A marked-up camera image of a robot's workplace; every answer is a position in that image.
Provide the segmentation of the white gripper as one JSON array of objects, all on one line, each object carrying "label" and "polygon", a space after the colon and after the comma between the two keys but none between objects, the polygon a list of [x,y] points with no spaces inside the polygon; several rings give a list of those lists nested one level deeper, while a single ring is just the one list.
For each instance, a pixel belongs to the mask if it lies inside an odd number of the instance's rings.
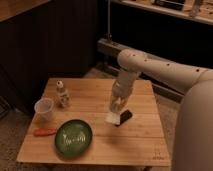
[{"label": "white gripper", "polygon": [[132,93],[133,88],[115,83],[112,86],[109,109],[112,113],[120,114],[127,103],[127,97]]}]

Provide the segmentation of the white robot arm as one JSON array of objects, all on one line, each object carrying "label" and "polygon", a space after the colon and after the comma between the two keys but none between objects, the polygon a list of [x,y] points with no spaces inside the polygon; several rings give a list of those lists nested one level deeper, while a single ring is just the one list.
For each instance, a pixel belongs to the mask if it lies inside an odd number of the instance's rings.
[{"label": "white robot arm", "polygon": [[184,95],[177,115],[171,171],[213,171],[213,69],[150,58],[145,52],[124,49],[117,56],[119,75],[112,86],[111,122],[144,73]]}]

